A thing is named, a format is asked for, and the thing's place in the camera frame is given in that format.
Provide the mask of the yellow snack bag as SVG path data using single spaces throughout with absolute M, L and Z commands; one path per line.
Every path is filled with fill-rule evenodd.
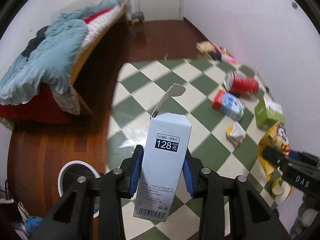
M 270 147 L 283 155 L 289 155 L 289 139 L 281 122 L 276 122 L 270 127 L 258 143 L 258 160 L 263 167 L 267 181 L 270 181 L 277 167 L 263 157 L 263 150 L 267 147 Z

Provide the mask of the orange peel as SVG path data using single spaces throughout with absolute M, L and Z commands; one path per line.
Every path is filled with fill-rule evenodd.
M 271 192 L 272 192 L 273 195 L 281 196 L 281 195 L 284 194 L 285 189 L 283 188 L 282 184 L 283 184 L 283 179 L 281 177 L 277 178 L 273 182 L 273 184 L 271 186 Z

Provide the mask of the white blue carton box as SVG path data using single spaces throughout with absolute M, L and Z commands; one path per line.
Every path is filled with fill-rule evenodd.
M 152 112 L 133 212 L 136 218 L 165 222 L 169 216 L 192 125 L 185 115 L 162 112 L 161 107 L 184 92 L 185 87 L 173 84 Z

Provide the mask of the green tissue box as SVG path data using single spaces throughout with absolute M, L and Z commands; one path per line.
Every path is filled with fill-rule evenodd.
M 257 128 L 268 130 L 275 123 L 285 124 L 285 116 L 279 103 L 268 97 L 263 97 L 254 109 Z

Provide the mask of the white wrapper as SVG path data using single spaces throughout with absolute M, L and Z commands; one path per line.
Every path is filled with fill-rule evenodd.
M 246 131 L 235 121 L 232 126 L 226 129 L 226 137 L 236 147 L 246 138 Z

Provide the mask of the white round trash bin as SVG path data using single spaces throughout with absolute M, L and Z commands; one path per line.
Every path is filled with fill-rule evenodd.
M 78 183 L 78 178 L 84 177 L 84 180 L 100 178 L 101 174 L 91 165 L 84 161 L 73 160 L 65 164 L 58 175 L 57 185 L 59 196 L 63 197 L 69 191 L 74 183 Z M 76 199 L 77 191 L 72 191 L 60 208 L 56 211 L 53 219 L 62 223 L 70 223 Z

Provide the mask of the red blue milk carton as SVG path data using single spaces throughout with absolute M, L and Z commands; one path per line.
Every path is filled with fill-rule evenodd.
M 245 104 L 223 89 L 217 92 L 213 100 L 212 108 L 235 121 L 240 121 L 245 113 Z

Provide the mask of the wooden bed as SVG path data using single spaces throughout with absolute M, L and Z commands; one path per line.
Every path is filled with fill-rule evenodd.
M 81 52 L 80 55 L 77 57 L 77 59 L 75 61 L 75 65 L 74 65 L 74 67 L 72 69 L 72 73 L 71 73 L 71 88 L 70 88 L 69 92 L 67 92 L 63 95 L 56 94 L 56 93 L 52 92 L 53 98 L 56 101 L 56 103 L 58 104 L 58 106 L 64 112 L 66 112 L 67 114 L 70 114 L 71 117 L 80 115 L 81 110 L 83 108 L 87 107 L 87 104 L 82 100 L 81 96 L 74 88 L 74 83 L 75 83 L 76 79 L 78 78 L 78 75 L 79 75 L 81 69 L 83 68 L 84 64 L 86 63 L 87 59 L 89 58 L 89 56 L 91 55 L 91 53 L 95 49 L 95 47 L 98 45 L 98 43 L 101 41 L 103 36 L 113 27 L 114 24 L 116 24 L 121 18 L 125 17 L 125 9 L 126 9 L 127 2 L 128 2 L 128 0 L 123 0 L 123 8 L 122 8 L 119 16 L 117 16 L 112 21 L 112 23 L 109 24 L 109 26 L 104 27 L 102 33 L 99 34 L 97 36 L 97 38 L 93 42 L 91 42 L 91 44 L 87 48 L 85 48 L 84 51 Z M 37 42 L 36 38 L 37 38 L 37 35 L 29 41 L 28 45 L 35 44 Z M 21 120 L 10 120 L 7 118 L 1 118 L 1 123 L 3 125 L 7 126 L 9 129 L 13 129 L 14 123 L 16 121 L 21 121 Z

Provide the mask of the red bed sheet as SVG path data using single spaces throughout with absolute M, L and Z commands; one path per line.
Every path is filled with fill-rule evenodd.
M 1 105 L 1 118 L 10 120 L 33 120 L 44 124 L 68 124 L 72 122 L 70 114 L 64 112 L 53 98 L 47 84 L 41 83 L 39 94 L 28 103 L 19 105 Z

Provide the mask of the pink toy pile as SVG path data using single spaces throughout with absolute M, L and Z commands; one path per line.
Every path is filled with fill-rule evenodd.
M 209 41 L 198 42 L 196 44 L 197 50 L 200 52 L 200 58 L 220 61 L 229 64 L 240 64 L 234 57 L 232 57 L 229 51 L 223 47 L 219 47 L 215 43 Z

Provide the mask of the light blue blanket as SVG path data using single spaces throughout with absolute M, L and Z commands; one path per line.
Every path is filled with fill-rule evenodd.
M 69 92 L 77 57 L 122 8 L 123 0 L 79 0 L 61 9 L 2 77 L 1 105 L 28 103 L 42 83 L 56 94 Z

